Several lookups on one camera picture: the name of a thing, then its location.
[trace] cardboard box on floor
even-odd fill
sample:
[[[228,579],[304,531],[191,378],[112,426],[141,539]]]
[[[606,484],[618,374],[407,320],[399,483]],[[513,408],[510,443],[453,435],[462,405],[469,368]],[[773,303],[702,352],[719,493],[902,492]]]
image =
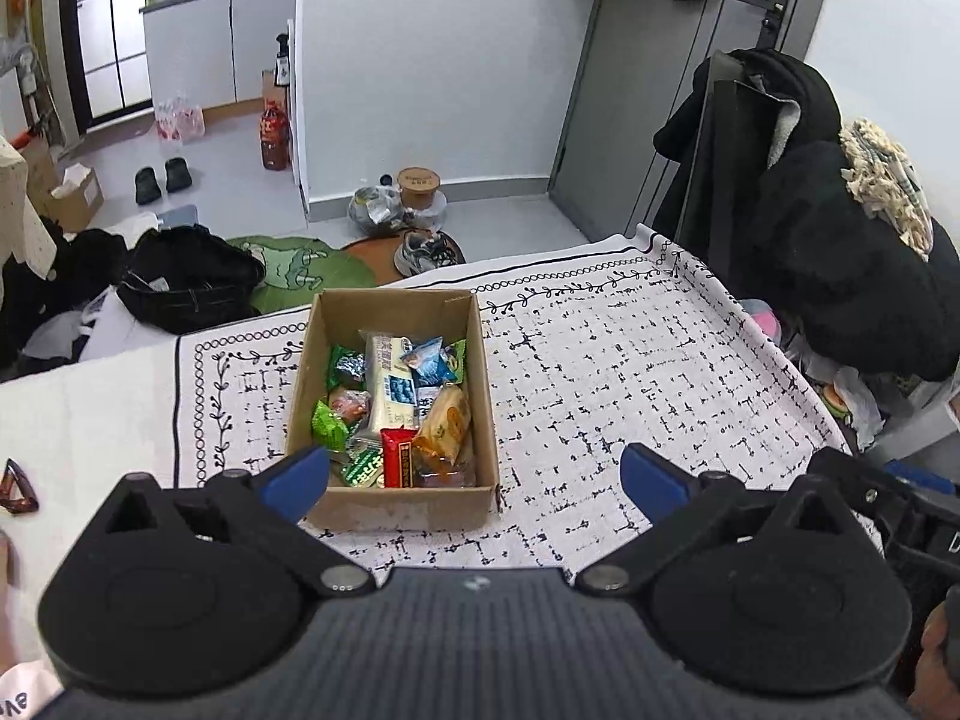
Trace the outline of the cardboard box on floor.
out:
[[[51,192],[61,184],[61,179],[45,139],[33,138],[19,151],[27,161],[27,197],[37,213],[54,220],[64,232],[83,232],[104,204],[93,168],[78,189],[64,197],[54,197]]]
[[[69,179],[70,172],[75,167],[78,166],[67,168],[64,179]],[[83,232],[86,225],[93,219],[93,215],[104,204],[104,193],[100,189],[97,172],[93,167],[88,170],[89,172],[77,184],[76,189],[62,196],[51,194],[50,199],[47,200],[46,215],[59,223],[64,228],[64,232]]]
[[[459,530],[481,527],[500,484],[487,359],[476,297],[465,290],[325,290],[317,295],[296,372],[287,454],[314,443],[310,419],[325,398],[330,349],[365,347],[361,330],[406,336],[414,343],[467,339],[464,390],[469,399],[477,487],[467,490],[357,490],[334,474],[307,519],[331,531]]]

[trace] white bedsheet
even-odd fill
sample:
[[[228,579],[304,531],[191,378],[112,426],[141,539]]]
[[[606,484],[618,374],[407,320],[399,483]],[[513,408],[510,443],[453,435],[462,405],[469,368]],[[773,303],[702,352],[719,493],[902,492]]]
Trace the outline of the white bedsheet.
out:
[[[505,509],[470,535],[328,535],[330,543],[380,575],[398,560],[579,570],[648,527],[617,483],[628,440],[762,487],[786,485],[814,448],[841,446],[812,390],[722,285],[650,236],[640,228],[635,239],[443,269],[398,285],[477,291]],[[1,445],[40,498],[38,514],[0,517],[20,557],[11,611],[21,656],[40,654],[34,619],[42,589],[122,474],[145,470],[171,485],[176,465],[177,481],[195,485],[198,469],[256,470],[277,456],[278,415],[305,321],[305,311],[274,314],[0,386]],[[287,368],[263,382],[266,420],[242,416],[250,404],[239,396],[241,377],[257,372],[242,365],[257,355],[275,355]],[[237,381],[223,390],[222,410],[238,423],[226,432],[206,391],[224,361],[234,368],[221,383]],[[216,459],[224,439],[230,447]]]

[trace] sneaker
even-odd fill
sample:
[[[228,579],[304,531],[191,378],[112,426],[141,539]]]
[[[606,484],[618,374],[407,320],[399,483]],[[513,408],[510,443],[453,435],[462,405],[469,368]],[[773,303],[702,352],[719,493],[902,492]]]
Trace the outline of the sneaker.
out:
[[[146,205],[160,199],[160,185],[152,167],[141,167],[133,178],[136,184],[136,204]]]
[[[394,265],[408,277],[449,265],[462,265],[466,261],[457,242],[439,231],[407,230],[394,253]]]
[[[182,191],[193,185],[193,176],[190,175],[183,157],[168,159],[164,166],[167,169],[167,194]]]

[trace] blue snack wrapper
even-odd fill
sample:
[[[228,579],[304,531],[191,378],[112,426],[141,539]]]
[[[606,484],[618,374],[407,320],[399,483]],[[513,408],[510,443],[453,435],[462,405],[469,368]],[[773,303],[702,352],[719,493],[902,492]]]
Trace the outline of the blue snack wrapper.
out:
[[[416,386],[440,386],[457,380],[457,374],[450,370],[442,352],[443,338],[432,338],[400,358],[409,365]]]

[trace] brown hair clip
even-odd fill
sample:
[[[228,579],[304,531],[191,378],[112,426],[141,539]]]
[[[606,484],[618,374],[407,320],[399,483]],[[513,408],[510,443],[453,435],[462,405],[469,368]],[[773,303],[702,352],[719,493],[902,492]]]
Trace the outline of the brown hair clip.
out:
[[[30,514],[40,508],[27,474],[10,458],[0,480],[0,506],[11,514]]]

